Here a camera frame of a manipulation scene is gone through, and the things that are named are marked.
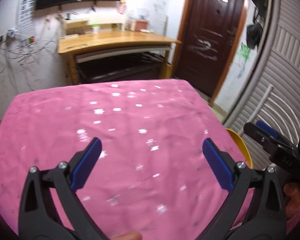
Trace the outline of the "right hand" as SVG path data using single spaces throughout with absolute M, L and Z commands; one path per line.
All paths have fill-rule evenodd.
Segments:
M 288 219 L 291 219 L 300 210 L 300 183 L 286 184 L 283 192 L 289 198 L 289 202 L 286 205 L 286 216 Z

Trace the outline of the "left hand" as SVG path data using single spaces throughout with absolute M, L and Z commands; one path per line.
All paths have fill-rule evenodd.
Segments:
M 142 235 L 139 232 L 128 232 L 121 236 L 113 237 L 111 240 L 142 240 Z

